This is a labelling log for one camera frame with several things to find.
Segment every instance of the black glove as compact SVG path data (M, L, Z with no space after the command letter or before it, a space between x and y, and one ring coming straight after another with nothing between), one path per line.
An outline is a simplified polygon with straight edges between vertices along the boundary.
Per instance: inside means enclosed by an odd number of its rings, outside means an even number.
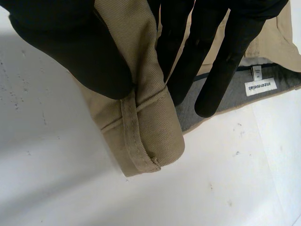
M187 95L228 8L231 13L225 38L195 103L196 113L201 117L210 117L216 112L247 47L260 33L265 21L276 17L287 2L288 0L196 0L190 36L167 82L174 104L179 105Z
M16 32L67 68L87 88L112 99L133 88L94 0L0 0Z

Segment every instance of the gloved hand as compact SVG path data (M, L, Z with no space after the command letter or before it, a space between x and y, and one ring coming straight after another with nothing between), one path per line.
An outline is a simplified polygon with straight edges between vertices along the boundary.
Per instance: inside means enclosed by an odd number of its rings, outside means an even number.
M162 35L166 34L166 30L173 31L167 34L167 38L164 38L164 48L170 47L173 54L167 54L171 50L160 51L160 39L158 40L158 61L165 78L169 76L175 56L180 48L180 45L174 45L174 43L181 43L181 40L178 39L179 35L171 34L176 33L174 30L177 30L178 33L183 33L183 24L186 25L189 14L189 11L187 11L182 17L175 16L178 10L175 6L179 2L188 4L190 0L169 2L168 14L170 16L166 20L169 20L170 24L178 20L181 23L176 23L177 27L173 27L172 30L169 26L166 26L166 28L164 23L162 23ZM265 21L278 16L287 2L288 0L196 0L192 12L190 36L167 82L174 104L179 105L187 95L211 48L217 28L229 8L231 13L226 25L225 38L213 68L195 103L196 113L201 117L210 117L216 112L247 47L260 33ZM164 18L164 13L164 11L161 12L162 18Z
M87 88L112 99L133 89L132 76L94 0L0 0L16 32L67 68Z

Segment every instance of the white surface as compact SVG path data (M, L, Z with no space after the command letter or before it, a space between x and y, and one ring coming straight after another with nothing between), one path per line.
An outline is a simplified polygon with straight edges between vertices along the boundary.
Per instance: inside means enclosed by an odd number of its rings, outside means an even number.
M69 73L2 9L0 29L0 226L301 225L301 90L213 117L176 163L127 179Z

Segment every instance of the small tag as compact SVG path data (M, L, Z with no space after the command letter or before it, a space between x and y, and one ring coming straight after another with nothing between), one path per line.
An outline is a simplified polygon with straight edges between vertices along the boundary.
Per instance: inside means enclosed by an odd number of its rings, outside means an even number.
M262 80L262 71L261 71L260 65L252 67L252 76L253 76L254 81Z
M252 96L258 93L264 93L266 91L277 89L274 78L263 79L260 81L246 82L246 96Z

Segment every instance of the seam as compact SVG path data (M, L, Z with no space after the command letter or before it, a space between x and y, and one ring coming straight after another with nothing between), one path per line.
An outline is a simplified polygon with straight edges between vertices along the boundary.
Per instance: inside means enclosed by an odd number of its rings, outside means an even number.
M160 101L161 99L165 98L165 96L167 95L168 93L168 89L167 87L165 86L163 90L161 90L160 92L158 92L157 94L153 95L152 97L148 98L147 100L145 100L142 104L140 104L137 108L136 108L136 111L137 113L140 112L141 110L143 110L144 108ZM157 100L153 100L155 99L155 97L159 96L159 95L162 95L161 97L159 97L159 99ZM105 133L117 126L119 126L120 124L122 124L122 116L120 118L118 118L117 120L115 120L114 122L111 122L110 124L108 124L107 126L104 126L103 128L101 128L100 130Z

